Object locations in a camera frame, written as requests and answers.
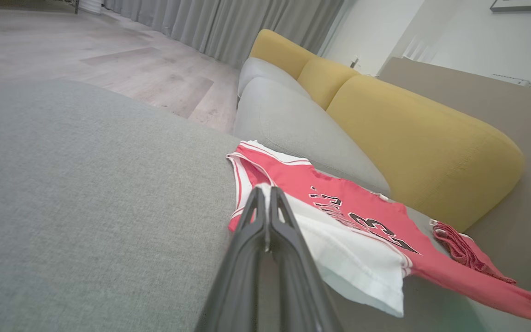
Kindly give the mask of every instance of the wooden floor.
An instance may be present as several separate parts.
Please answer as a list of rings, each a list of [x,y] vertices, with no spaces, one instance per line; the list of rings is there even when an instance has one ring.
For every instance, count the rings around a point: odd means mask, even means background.
[[[239,71],[102,9],[0,9],[0,86],[51,78],[85,82],[230,132]]]

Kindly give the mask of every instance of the picture frame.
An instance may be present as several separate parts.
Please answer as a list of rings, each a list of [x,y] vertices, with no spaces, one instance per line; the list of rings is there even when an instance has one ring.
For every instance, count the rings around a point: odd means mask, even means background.
[[[492,12],[525,12],[531,11],[531,0],[495,0]]]

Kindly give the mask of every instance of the white cylindrical object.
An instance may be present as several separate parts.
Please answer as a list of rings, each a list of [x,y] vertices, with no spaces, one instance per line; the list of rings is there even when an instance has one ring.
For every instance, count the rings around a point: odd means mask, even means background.
[[[80,0],[79,9],[82,9],[86,12],[95,13],[96,15],[100,15],[101,2],[102,0]]]

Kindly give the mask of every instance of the folded red clothing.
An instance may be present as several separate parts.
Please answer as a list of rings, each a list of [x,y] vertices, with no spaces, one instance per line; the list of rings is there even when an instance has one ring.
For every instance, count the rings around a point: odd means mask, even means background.
[[[434,226],[434,237],[444,244],[453,260],[508,284],[514,285],[516,283],[515,280],[505,277],[493,265],[491,259],[474,243],[470,236],[461,234],[450,225],[437,220],[432,219],[431,224]]]

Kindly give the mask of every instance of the gray curtain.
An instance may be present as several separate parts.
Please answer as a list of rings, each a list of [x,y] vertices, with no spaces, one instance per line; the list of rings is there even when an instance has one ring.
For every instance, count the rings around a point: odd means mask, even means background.
[[[241,67],[261,29],[317,53],[343,0],[106,0],[106,8]]]

